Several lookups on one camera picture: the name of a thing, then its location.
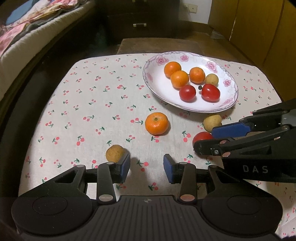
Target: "red tomato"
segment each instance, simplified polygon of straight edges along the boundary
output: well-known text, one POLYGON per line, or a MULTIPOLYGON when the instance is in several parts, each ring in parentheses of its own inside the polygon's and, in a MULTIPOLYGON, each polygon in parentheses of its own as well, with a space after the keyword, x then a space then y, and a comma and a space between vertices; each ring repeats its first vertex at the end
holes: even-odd
POLYGON ((192 146, 194 146, 194 143, 197 142, 197 141, 209 140, 209 139, 213 139, 213 136, 212 136, 211 133, 209 133, 207 131, 203 131, 203 132, 197 133, 195 135, 195 137, 193 138, 192 146))
POLYGON ((179 96, 183 101, 191 101, 196 95, 196 90, 192 85, 185 85, 179 90, 179 96))
POLYGON ((217 101, 220 98, 220 90, 211 84, 205 84, 204 86, 199 86, 199 90, 202 91, 202 98, 206 101, 217 101))

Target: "cherry print tablecloth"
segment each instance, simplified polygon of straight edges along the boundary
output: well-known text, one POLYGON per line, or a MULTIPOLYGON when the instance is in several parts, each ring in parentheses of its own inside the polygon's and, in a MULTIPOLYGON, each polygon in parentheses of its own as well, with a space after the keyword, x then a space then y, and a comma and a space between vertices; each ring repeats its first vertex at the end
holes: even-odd
MULTIPOLYGON (((113 144, 131 153, 126 182, 114 184, 117 197, 177 194, 179 185, 170 184, 163 170, 166 153, 178 162, 190 162, 198 168, 206 169, 210 164, 222 167, 220 157, 201 159, 192 148, 193 136, 204 131, 202 121, 206 115, 173 107, 154 96, 145 85, 143 66, 154 55, 104 56, 74 64, 40 116, 24 161, 20 195, 74 165, 96 168, 106 162, 105 152, 113 144), (144 121, 153 112, 167 115, 171 126, 167 135, 152 136, 145 130, 144 121)), ((251 111, 280 102, 258 68, 212 60, 231 73, 239 89, 236 104, 220 113, 223 124, 236 122, 251 111)), ((284 214, 277 234, 282 237, 294 232, 294 185, 250 182, 281 201, 284 214)), ((199 184, 198 187, 198 196, 203 198, 205 186, 199 184)), ((89 185, 87 194, 95 198, 95 193, 95 185, 89 185)))

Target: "drawer handle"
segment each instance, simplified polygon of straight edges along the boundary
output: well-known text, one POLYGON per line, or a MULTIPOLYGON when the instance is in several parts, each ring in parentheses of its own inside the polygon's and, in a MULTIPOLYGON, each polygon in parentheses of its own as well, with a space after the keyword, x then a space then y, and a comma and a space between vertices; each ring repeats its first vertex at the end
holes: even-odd
POLYGON ((147 27, 146 23, 134 23, 133 27, 136 28, 137 26, 143 26, 143 27, 147 27))

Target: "white wall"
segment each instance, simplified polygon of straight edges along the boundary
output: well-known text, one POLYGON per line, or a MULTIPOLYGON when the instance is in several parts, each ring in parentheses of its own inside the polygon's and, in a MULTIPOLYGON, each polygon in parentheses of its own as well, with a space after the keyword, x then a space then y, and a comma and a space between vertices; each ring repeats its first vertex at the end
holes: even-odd
POLYGON ((197 13, 184 12, 182 6, 180 6, 180 20, 207 24, 210 16, 212 0, 180 0, 180 5, 182 5, 182 3, 197 5, 197 13))

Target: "circular black cover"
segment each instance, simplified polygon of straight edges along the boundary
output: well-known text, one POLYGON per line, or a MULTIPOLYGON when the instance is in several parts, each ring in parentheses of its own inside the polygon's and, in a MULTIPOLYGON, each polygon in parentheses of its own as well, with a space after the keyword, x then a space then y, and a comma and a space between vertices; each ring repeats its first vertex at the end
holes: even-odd
POLYGON ((223 232, 238 236, 274 232, 283 212, 280 202, 248 184, 221 184, 209 193, 202 202, 206 219, 223 232))
POLYGON ((90 198, 77 197, 19 197, 13 203, 12 217, 17 228, 35 235, 59 235, 84 224, 92 214, 90 198))

